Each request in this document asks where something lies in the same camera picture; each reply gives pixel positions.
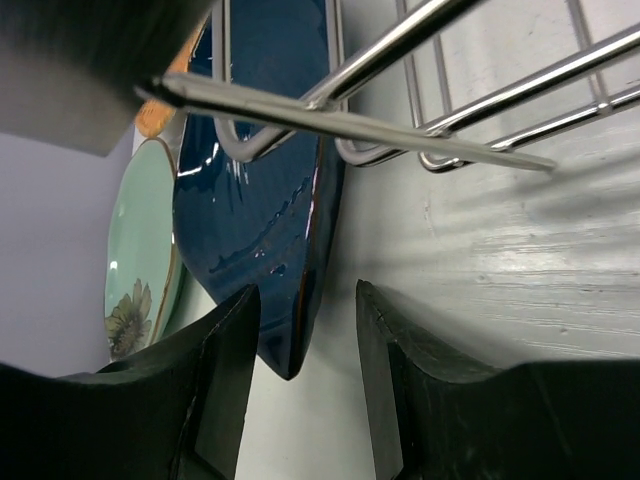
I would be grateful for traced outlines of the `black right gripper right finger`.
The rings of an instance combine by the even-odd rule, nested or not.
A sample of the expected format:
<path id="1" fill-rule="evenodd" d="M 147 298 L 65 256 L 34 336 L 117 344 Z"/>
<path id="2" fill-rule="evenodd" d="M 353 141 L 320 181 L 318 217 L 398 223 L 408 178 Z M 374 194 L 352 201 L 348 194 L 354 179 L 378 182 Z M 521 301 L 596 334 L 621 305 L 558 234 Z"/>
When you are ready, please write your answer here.
<path id="1" fill-rule="evenodd" d="M 356 330 L 377 478 L 638 477 L 637 361 L 494 368 L 363 280 Z"/>

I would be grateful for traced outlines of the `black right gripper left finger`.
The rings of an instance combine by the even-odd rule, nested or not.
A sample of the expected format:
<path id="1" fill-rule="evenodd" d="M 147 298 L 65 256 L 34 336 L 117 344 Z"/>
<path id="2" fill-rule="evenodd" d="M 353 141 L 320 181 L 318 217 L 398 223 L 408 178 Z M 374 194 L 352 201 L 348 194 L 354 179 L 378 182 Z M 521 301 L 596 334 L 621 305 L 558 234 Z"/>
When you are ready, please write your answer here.
<path id="1" fill-rule="evenodd" d="M 1 368 L 5 479 L 231 479 L 256 360 L 249 286 L 95 373 Z"/>

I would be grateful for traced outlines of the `mint green flower plate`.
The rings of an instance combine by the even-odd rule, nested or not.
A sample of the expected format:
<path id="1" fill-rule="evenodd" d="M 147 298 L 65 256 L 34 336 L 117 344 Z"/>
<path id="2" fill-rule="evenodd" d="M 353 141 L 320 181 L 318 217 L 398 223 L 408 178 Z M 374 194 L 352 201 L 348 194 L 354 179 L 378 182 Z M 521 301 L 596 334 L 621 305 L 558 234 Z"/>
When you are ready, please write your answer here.
<path id="1" fill-rule="evenodd" d="M 111 361 L 158 342 L 179 299 L 184 266 L 173 235 L 173 157 L 147 139 L 122 177 L 109 226 L 104 327 Z"/>

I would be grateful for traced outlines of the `dark blue glazed plate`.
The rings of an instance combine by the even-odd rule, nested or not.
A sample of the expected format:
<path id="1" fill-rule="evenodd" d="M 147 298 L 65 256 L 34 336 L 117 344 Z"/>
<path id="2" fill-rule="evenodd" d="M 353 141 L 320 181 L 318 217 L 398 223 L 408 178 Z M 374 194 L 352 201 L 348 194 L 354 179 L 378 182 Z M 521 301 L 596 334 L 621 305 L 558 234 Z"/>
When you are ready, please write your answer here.
<path id="1" fill-rule="evenodd" d="M 329 71 L 321 1 L 235 1 L 230 26 L 237 84 L 299 97 Z M 182 259 L 216 302 L 258 287 L 258 353 L 286 380 L 310 343 L 344 172 L 331 138 L 298 133 L 243 164 L 222 147 L 211 117 L 186 118 L 173 194 Z"/>

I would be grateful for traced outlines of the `orange woven round plate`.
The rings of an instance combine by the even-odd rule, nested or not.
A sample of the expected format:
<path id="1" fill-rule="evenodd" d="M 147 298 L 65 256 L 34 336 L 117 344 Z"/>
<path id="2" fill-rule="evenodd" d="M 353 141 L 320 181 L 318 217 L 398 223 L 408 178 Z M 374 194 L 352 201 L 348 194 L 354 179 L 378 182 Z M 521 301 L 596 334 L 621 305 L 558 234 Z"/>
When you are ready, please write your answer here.
<path id="1" fill-rule="evenodd" d="M 185 42 L 180 52 L 170 64 L 168 73 L 186 73 L 191 61 L 193 51 L 204 30 L 206 20 L 202 20 Z M 145 138 L 157 137 L 163 132 L 169 121 L 173 118 L 175 109 L 157 100 L 146 100 L 136 115 L 134 124 L 139 133 Z"/>

